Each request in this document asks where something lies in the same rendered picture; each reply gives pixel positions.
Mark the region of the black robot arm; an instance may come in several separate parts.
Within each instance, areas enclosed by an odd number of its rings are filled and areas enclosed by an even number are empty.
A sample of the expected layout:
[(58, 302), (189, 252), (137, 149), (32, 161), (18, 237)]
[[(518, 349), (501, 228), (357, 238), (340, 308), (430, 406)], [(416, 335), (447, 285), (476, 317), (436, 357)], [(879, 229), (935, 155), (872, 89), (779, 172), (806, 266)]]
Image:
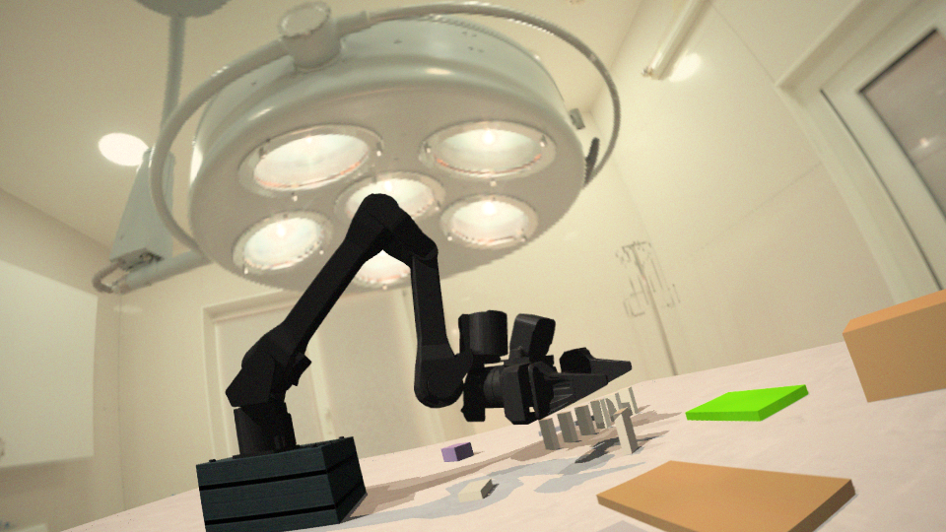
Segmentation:
[(417, 335), (414, 392), (424, 406), (452, 405), (463, 391), (465, 421), (484, 422), (485, 409), (503, 408), (492, 388), (498, 366), (485, 364), (515, 366), (549, 357), (554, 364), (554, 355), (546, 355), (555, 320), (528, 313), (514, 318), (509, 356), (501, 360), (508, 354), (508, 326), (507, 314), (497, 310), (460, 315), (455, 355), (446, 337), (436, 244), (391, 195), (371, 193), (332, 257), (282, 323), (249, 348), (226, 389), (231, 406), (239, 407), (234, 415), (240, 454), (233, 459), (300, 448), (285, 394), (311, 364), (304, 353), (312, 335), (365, 262), (382, 250), (410, 267)]

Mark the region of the green flat block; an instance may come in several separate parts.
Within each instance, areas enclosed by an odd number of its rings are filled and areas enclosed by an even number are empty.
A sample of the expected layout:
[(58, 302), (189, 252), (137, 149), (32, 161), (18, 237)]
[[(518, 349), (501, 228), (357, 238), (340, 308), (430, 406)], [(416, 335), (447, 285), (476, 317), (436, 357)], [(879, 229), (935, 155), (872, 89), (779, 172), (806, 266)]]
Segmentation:
[(762, 421), (808, 395), (805, 384), (727, 392), (685, 413), (687, 421)]

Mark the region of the tan flat board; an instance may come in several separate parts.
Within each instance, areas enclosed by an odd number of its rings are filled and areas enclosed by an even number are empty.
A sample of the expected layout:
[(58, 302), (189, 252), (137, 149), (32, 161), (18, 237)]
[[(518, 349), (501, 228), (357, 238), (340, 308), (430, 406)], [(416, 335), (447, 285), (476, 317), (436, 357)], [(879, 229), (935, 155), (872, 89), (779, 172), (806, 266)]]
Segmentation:
[(670, 460), (596, 496), (664, 532), (813, 532), (855, 491), (846, 478)]

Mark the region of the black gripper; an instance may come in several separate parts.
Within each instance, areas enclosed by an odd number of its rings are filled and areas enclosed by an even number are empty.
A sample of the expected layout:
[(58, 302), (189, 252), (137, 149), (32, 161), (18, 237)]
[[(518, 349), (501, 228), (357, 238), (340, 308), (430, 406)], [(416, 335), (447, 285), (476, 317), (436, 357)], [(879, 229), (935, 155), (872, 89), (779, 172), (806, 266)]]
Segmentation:
[(551, 361), (549, 357), (495, 370), (493, 393), (513, 425), (551, 416), (632, 370), (631, 361), (597, 359), (585, 347), (562, 353), (560, 373)]

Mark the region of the purple rectangular block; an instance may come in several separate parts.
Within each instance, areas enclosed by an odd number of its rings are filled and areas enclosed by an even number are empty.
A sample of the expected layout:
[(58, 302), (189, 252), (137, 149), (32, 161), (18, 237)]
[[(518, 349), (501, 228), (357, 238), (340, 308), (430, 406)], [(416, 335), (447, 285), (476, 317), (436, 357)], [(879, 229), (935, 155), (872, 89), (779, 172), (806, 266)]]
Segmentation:
[(458, 462), (474, 455), (471, 442), (457, 443), (441, 449), (444, 462)]

